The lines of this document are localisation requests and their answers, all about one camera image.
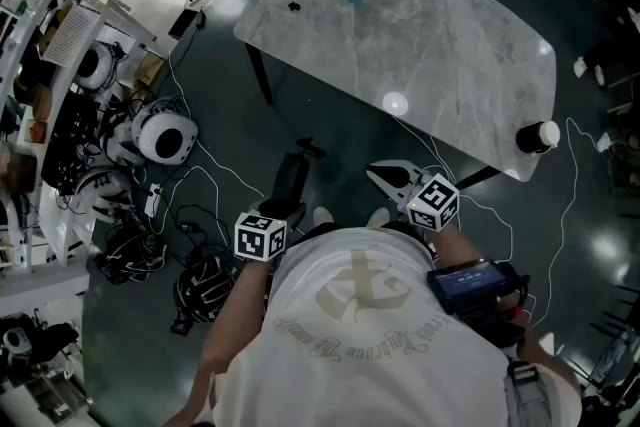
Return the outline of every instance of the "metal shelving rack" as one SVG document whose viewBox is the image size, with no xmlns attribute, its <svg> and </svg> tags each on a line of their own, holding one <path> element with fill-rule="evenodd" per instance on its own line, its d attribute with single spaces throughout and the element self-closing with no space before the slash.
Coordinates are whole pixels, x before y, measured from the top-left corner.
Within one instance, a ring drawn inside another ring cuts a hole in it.
<svg viewBox="0 0 640 427">
<path fill-rule="evenodd" d="M 34 192 L 28 195 L 32 205 L 39 205 L 39 212 L 32 211 L 28 215 L 27 226 L 22 236 L 22 260 L 23 263 L 7 270 L 2 269 L 0 274 L 0 316 L 16 313 L 44 304 L 50 300 L 76 294 L 86 290 L 89 283 L 89 275 L 86 271 L 86 251 L 74 253 L 75 258 L 69 260 L 69 247 L 78 242 L 78 237 L 73 230 L 74 214 L 69 210 L 57 208 L 57 191 L 41 179 L 42 164 L 46 155 L 49 139 L 60 112 L 65 95 L 71 87 L 73 77 L 89 48 L 100 31 L 105 27 L 113 29 L 129 36 L 135 41 L 135 45 L 147 52 L 152 52 L 161 57 L 166 57 L 166 52 L 157 45 L 155 36 L 139 24 L 129 13 L 123 10 L 117 3 L 109 0 L 102 3 L 99 0 L 73 0 L 74 4 L 83 9 L 93 11 L 95 16 L 88 31 L 78 44 L 78 51 L 66 67 L 60 67 L 54 75 L 52 91 L 52 107 L 47 120 L 47 136 L 44 144 L 30 144 L 22 142 L 26 128 L 23 118 L 22 127 L 18 136 L 18 144 L 27 147 L 37 158 L 37 184 Z M 0 57 L 0 112 L 3 111 L 10 88 L 16 75 L 19 73 L 20 60 L 27 49 L 29 41 L 42 23 L 51 0 L 38 0 L 37 5 L 32 6 L 19 17 L 16 25 L 6 39 L 2 56 Z M 47 238 L 56 259 L 50 263 L 32 265 L 32 237 L 33 226 L 38 222 Z"/>
</svg>

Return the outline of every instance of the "person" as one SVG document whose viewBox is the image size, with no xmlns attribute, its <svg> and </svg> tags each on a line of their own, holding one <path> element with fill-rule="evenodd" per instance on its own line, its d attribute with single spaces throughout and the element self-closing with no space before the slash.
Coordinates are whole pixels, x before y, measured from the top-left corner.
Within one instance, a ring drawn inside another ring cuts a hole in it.
<svg viewBox="0 0 640 427">
<path fill-rule="evenodd" d="M 264 320 L 271 264 L 247 261 L 187 404 L 165 426 L 508 425 L 508 359 L 439 306 L 418 232 L 384 208 L 365 228 L 343 229 L 322 207 L 313 217 L 282 258 Z M 431 241 L 440 267 L 481 257 L 453 223 Z M 575 427 L 573 372 L 540 347 L 524 315 L 514 322 L 525 328 L 519 358 L 553 384 L 553 425 Z"/>
<path fill-rule="evenodd" d="M 635 30 L 640 33 L 640 13 L 636 13 L 628 7 L 629 18 Z M 573 72 L 576 77 L 582 77 L 587 70 L 593 69 L 596 81 L 604 86 L 605 78 L 603 67 L 620 62 L 635 62 L 639 53 L 638 43 L 640 38 L 635 31 L 633 36 L 626 33 L 622 39 L 607 41 L 589 50 L 584 56 L 578 57 L 573 64 Z"/>
</svg>

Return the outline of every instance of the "printed graphic on shirt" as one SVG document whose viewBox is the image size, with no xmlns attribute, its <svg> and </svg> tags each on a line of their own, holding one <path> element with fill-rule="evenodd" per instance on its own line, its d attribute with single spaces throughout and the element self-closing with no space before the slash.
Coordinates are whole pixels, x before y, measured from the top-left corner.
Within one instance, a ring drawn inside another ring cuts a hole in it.
<svg viewBox="0 0 640 427">
<path fill-rule="evenodd" d="M 365 251 L 351 251 L 350 266 L 340 269 L 330 278 L 318 290 L 315 300 L 320 310 L 331 319 L 340 323 L 353 322 L 356 326 L 350 329 L 357 329 L 358 312 L 367 309 L 379 312 L 399 310 L 405 306 L 410 295 L 411 287 L 393 276 L 388 264 L 367 258 Z M 423 299 L 416 299 L 418 303 L 415 306 L 420 309 Z M 426 301 L 434 306 L 431 298 Z M 444 312 L 433 312 L 426 308 L 425 311 L 430 314 L 422 323 L 416 323 L 413 329 L 382 331 L 362 347 L 344 344 L 336 336 L 312 333 L 304 326 L 304 319 L 299 317 L 278 317 L 274 319 L 273 326 L 277 333 L 288 333 L 297 342 L 309 347 L 308 354 L 311 357 L 326 358 L 333 362 L 345 358 L 376 361 L 429 350 L 434 335 L 452 320 Z"/>
</svg>

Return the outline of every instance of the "strap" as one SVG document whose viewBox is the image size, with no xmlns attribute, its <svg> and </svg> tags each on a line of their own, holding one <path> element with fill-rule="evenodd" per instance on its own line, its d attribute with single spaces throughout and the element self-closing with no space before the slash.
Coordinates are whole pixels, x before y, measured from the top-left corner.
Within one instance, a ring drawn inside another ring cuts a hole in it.
<svg viewBox="0 0 640 427">
<path fill-rule="evenodd" d="M 551 427 L 547 387 L 535 365 L 512 361 L 505 377 L 509 427 Z"/>
</svg>

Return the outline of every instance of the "table leg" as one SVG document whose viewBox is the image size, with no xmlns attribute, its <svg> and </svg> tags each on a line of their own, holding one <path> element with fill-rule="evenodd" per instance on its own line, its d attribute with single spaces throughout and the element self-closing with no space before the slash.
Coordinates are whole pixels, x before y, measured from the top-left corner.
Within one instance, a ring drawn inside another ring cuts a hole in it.
<svg viewBox="0 0 640 427">
<path fill-rule="evenodd" d="M 482 168 L 480 171 L 473 173 L 471 176 L 467 176 L 463 178 L 456 184 L 456 189 L 459 191 L 466 189 L 467 187 L 471 187 L 472 185 L 476 185 L 477 183 L 484 182 L 488 180 L 492 176 L 499 175 L 500 171 L 492 168 L 491 166 L 487 166 Z"/>
<path fill-rule="evenodd" d="M 264 95 L 267 103 L 272 105 L 273 98 L 271 98 L 271 86 L 269 86 L 267 72 L 264 69 L 264 63 L 262 62 L 262 54 L 260 53 L 260 50 L 249 45 L 249 43 L 245 43 L 245 45 L 247 47 L 247 52 L 249 52 L 249 59 L 251 59 L 251 65 L 253 66 L 253 71 L 256 74 L 256 79 L 258 79 L 258 84 L 260 85 L 262 94 Z"/>
</svg>

